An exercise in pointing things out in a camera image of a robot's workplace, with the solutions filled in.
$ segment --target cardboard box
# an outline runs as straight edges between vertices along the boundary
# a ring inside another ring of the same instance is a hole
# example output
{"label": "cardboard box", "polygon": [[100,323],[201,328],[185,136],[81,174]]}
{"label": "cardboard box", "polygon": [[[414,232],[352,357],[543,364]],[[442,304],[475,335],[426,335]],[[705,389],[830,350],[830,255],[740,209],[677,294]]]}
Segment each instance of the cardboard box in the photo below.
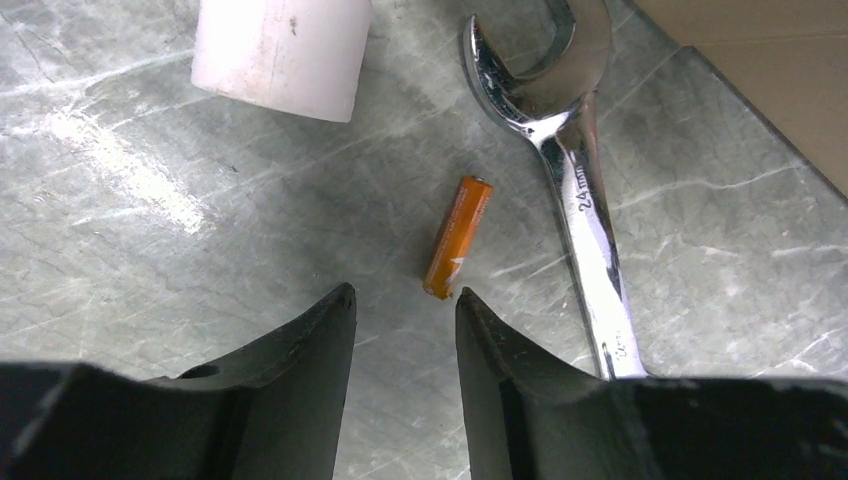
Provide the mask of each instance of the cardboard box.
{"label": "cardboard box", "polygon": [[848,195],[848,0],[636,0]]}

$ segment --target open-end wrench head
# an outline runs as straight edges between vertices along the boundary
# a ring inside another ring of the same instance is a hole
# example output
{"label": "open-end wrench head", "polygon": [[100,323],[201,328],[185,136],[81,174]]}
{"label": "open-end wrench head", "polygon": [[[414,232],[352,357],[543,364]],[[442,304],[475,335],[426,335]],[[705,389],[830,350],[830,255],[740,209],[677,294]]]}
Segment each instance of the open-end wrench head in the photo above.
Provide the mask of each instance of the open-end wrench head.
{"label": "open-end wrench head", "polygon": [[611,21],[604,0],[548,3],[559,41],[532,73],[512,74],[476,17],[463,35],[465,70],[477,100],[499,124],[519,132],[521,125],[576,110],[597,88],[609,57]]}

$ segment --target hole in black part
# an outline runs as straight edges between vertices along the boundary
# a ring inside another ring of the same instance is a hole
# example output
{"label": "hole in black part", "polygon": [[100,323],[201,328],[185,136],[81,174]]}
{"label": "hole in black part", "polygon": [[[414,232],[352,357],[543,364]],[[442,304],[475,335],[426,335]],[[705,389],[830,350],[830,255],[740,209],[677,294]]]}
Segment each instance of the hole in black part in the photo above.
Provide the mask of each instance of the hole in black part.
{"label": "hole in black part", "polygon": [[220,372],[221,369],[216,367],[215,365],[198,365],[191,370],[188,370],[184,374],[180,375],[180,378],[205,378],[211,377],[216,373]]}

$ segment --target orange battery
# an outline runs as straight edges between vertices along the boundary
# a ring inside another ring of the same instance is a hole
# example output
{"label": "orange battery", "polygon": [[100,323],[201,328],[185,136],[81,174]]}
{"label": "orange battery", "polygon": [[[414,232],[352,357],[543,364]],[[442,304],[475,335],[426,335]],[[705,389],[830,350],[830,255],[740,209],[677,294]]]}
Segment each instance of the orange battery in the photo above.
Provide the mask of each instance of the orange battery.
{"label": "orange battery", "polygon": [[462,177],[424,278],[424,291],[430,295],[442,300],[453,295],[453,282],[491,196],[492,186],[488,183],[476,177]]}

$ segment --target stone surface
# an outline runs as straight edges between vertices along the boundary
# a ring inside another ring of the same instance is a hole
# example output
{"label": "stone surface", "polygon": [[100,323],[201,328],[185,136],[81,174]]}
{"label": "stone surface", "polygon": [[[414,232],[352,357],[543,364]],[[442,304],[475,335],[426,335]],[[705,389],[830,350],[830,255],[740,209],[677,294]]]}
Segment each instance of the stone surface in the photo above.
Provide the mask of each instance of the stone surface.
{"label": "stone surface", "polygon": [[[848,378],[848,209],[691,51],[610,0],[605,180],[659,375]],[[453,303],[420,278],[459,177],[495,186],[461,284],[592,359],[541,163],[460,68],[478,12],[516,67],[540,2],[375,0],[354,119],[189,84],[197,4],[0,2],[0,359],[174,375],[349,281],[336,477],[468,479]]]}

